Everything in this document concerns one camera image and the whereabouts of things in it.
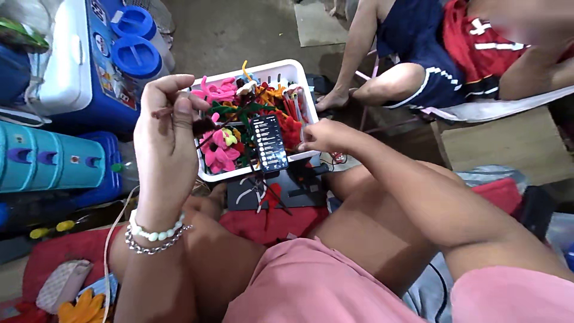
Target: fingernail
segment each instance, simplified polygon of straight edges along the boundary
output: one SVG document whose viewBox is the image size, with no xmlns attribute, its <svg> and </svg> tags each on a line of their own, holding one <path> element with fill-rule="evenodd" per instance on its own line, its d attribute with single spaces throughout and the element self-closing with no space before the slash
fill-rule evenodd
<svg viewBox="0 0 574 323">
<path fill-rule="evenodd" d="M 179 113 L 191 114 L 191 101 L 188 98 L 179 98 L 176 101 L 175 109 Z"/>
</svg>

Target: white beaded bracelet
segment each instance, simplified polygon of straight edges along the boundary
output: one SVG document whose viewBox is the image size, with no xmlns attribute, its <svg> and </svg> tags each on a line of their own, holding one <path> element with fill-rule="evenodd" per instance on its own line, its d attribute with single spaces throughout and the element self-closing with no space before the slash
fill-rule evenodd
<svg viewBox="0 0 574 323">
<path fill-rule="evenodd" d="M 179 220 L 176 222 L 176 224 L 173 226 L 173 229 L 169 229 L 167 231 L 164 232 L 145 232 L 141 226 L 137 225 L 135 223 L 135 215 L 137 210 L 133 210 L 131 212 L 130 215 L 130 225 L 131 225 L 131 234 L 135 235 L 135 236 L 142 236 L 146 239 L 148 239 L 149 241 L 156 241 L 156 240 L 160 240 L 160 241 L 164 241 L 167 238 L 171 238 L 173 237 L 173 235 L 176 233 L 176 231 L 181 228 L 183 226 L 183 219 L 185 218 L 185 214 L 183 212 L 181 212 L 180 218 Z"/>
</svg>

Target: left hand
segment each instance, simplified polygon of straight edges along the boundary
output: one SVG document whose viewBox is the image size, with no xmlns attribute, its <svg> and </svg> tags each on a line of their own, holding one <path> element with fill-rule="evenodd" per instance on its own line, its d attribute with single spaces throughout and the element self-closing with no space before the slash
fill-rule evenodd
<svg viewBox="0 0 574 323">
<path fill-rule="evenodd" d="M 195 184 L 199 163 L 192 122 L 199 118 L 197 110 L 207 110 L 209 104 L 182 91 L 194 81 L 193 75 L 169 75 L 144 88 L 134 146 L 141 186 L 138 218 L 153 217 L 142 218 L 145 222 L 163 222 L 162 217 L 173 222 Z M 171 116 L 152 117 L 152 112 L 170 106 Z"/>
</svg>

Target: fabric pouch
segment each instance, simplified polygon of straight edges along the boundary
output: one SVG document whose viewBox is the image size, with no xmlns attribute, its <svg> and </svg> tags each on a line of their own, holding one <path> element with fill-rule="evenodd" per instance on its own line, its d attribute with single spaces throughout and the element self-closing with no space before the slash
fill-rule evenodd
<svg viewBox="0 0 574 323">
<path fill-rule="evenodd" d="M 62 303 L 76 298 L 92 266 L 88 260 L 71 260 L 59 265 L 42 286 L 36 298 L 36 306 L 48 313 L 57 314 Z"/>
</svg>

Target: bracelet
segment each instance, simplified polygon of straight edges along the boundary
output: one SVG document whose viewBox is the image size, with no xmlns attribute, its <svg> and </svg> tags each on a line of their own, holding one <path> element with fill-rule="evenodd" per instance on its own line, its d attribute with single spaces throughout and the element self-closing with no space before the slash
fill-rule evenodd
<svg viewBox="0 0 574 323">
<path fill-rule="evenodd" d="M 133 210 L 130 214 L 131 232 L 133 235 L 142 236 L 144 238 L 147 238 L 151 242 L 154 242 L 156 240 L 164 241 L 167 238 L 173 237 L 173 235 L 175 234 L 175 231 L 183 226 L 183 219 L 185 218 L 185 214 L 183 212 L 181 212 L 180 218 L 178 221 L 176 221 L 176 224 L 173 226 L 173 229 L 169 229 L 169 230 L 164 231 L 164 232 L 149 233 L 149 232 L 145 232 L 141 226 L 139 226 L 135 223 L 136 212 L 137 212 L 137 209 Z"/>
<path fill-rule="evenodd" d="M 185 225 L 182 226 L 181 229 L 177 230 L 177 232 L 174 234 L 174 236 L 169 239 L 168 242 L 164 243 L 163 245 L 159 246 L 159 247 L 155 247 L 155 248 L 145 248 L 140 246 L 139 244 L 137 244 L 134 241 L 134 236 L 133 233 L 131 231 L 131 225 L 128 225 L 126 227 L 127 231 L 126 231 L 126 243 L 128 244 L 130 250 L 135 250 L 136 253 L 146 253 L 148 255 L 154 255 L 155 253 L 158 252 L 162 252 L 164 250 L 166 250 L 167 248 L 173 246 L 174 243 L 176 243 L 176 241 L 181 237 L 181 235 L 183 234 L 183 231 L 187 230 L 187 229 L 191 229 L 193 228 L 193 225 Z"/>
</svg>

